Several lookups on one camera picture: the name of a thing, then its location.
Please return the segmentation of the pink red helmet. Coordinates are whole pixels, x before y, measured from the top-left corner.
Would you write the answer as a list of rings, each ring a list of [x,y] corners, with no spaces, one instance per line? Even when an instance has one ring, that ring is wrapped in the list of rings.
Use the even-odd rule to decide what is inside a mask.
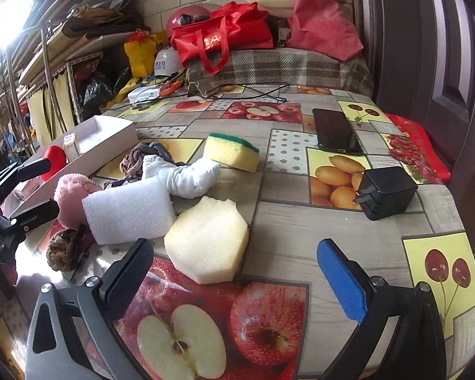
[[[165,30],[168,38],[171,38],[176,28],[207,20],[217,8],[219,5],[213,3],[196,3],[176,9],[166,22]]]

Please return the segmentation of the white cloth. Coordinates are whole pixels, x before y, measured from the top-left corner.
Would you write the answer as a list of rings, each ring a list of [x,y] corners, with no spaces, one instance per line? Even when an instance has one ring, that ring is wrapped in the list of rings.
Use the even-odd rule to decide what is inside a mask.
[[[203,196],[220,176],[219,163],[201,157],[193,164],[176,166],[159,155],[147,155],[142,162],[142,179],[156,178],[172,196],[194,199]]]

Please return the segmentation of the cream foam sponge block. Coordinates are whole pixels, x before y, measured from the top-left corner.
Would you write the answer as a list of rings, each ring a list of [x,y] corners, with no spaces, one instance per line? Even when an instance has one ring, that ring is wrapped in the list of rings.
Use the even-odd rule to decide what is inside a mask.
[[[203,196],[180,214],[164,237],[177,271],[200,285],[231,282],[249,241],[236,202]]]

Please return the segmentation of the orange handled scissors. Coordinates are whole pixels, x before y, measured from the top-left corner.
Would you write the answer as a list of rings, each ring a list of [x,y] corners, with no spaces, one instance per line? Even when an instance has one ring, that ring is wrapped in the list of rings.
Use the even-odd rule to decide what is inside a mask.
[[[180,87],[182,87],[181,81],[165,83],[164,85],[161,86],[159,90],[159,97],[167,97],[171,95],[172,93],[175,93],[176,90],[178,90]]]

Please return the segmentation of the pink plush toy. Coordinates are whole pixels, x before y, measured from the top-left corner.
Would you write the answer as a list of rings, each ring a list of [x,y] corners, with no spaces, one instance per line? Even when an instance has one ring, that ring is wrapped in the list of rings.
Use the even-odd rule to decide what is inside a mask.
[[[57,220],[66,229],[78,229],[88,225],[82,201],[91,193],[102,190],[87,176],[78,173],[63,175],[54,191],[54,200],[59,207]]]

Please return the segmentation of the white power bank box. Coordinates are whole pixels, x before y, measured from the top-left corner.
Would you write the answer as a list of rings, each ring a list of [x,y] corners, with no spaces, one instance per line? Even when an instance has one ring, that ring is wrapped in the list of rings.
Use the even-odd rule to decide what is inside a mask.
[[[129,104],[131,106],[139,106],[142,104],[150,103],[159,98],[160,87],[155,86],[140,86],[127,94]]]

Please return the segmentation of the metal shelf with curtain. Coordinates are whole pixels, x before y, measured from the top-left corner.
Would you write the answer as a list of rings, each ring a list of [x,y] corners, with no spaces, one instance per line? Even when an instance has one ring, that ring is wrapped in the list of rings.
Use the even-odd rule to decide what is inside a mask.
[[[41,126],[46,128],[51,140],[56,134],[84,121],[74,69],[80,64],[92,67],[102,57],[102,52],[72,56],[54,69],[50,68],[49,74],[42,68],[33,82],[23,89],[12,76],[9,52],[0,51],[0,127],[3,134],[13,136],[13,149],[32,155],[40,147],[40,131],[33,128],[28,106],[36,98],[40,99]]]

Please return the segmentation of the cow print cloth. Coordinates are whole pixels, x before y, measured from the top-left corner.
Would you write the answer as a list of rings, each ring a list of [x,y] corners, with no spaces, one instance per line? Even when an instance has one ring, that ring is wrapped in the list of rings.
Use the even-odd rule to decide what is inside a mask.
[[[131,180],[128,178],[108,181],[104,184],[104,189],[107,190],[109,188],[116,188],[116,187],[120,187],[122,185],[130,184],[130,183],[131,183]]]

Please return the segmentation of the red plush apple toy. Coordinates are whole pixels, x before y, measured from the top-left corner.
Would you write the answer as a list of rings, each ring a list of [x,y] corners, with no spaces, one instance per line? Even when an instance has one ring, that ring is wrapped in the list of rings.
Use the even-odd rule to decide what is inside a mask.
[[[44,152],[43,158],[50,162],[50,169],[47,173],[41,175],[41,179],[47,182],[60,172],[67,164],[67,156],[63,148],[57,145],[48,146]]]

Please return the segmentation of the yellow green dish sponge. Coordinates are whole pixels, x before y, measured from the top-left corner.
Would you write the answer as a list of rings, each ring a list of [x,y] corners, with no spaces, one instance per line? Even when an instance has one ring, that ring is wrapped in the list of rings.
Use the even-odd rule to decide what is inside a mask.
[[[221,133],[208,135],[203,156],[227,167],[254,173],[260,162],[260,151],[243,138]]]

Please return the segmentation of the black smartphone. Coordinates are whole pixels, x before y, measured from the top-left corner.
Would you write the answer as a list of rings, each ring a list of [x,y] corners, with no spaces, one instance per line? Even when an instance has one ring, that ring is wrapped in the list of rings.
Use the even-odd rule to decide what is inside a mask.
[[[342,111],[314,108],[312,113],[317,133],[317,146],[320,149],[346,155],[363,153],[358,138]]]

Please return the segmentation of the white helmet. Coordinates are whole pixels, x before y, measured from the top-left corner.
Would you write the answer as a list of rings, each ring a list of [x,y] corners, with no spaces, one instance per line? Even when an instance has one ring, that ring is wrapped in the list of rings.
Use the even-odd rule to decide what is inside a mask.
[[[162,49],[156,56],[153,74],[156,78],[172,76],[183,70],[177,51],[171,46]]]

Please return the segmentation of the black plastic bag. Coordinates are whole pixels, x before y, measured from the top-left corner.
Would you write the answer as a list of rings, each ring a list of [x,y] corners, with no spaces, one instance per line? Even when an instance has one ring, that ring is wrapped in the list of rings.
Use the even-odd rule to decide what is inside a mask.
[[[83,108],[85,110],[97,109],[114,97],[114,87],[109,79],[97,71],[93,72],[86,85]]]

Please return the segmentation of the black power adapter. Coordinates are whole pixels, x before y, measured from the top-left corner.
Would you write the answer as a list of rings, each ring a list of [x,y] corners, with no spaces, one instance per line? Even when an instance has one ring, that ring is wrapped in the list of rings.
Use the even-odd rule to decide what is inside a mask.
[[[353,200],[369,220],[402,214],[412,202],[418,185],[402,167],[365,170]]]

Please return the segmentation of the white foam block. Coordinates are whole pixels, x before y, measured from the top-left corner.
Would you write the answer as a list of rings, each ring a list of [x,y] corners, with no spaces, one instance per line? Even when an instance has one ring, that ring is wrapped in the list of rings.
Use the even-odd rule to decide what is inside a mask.
[[[99,245],[160,238],[176,220],[170,194],[156,178],[91,193],[82,206]]]

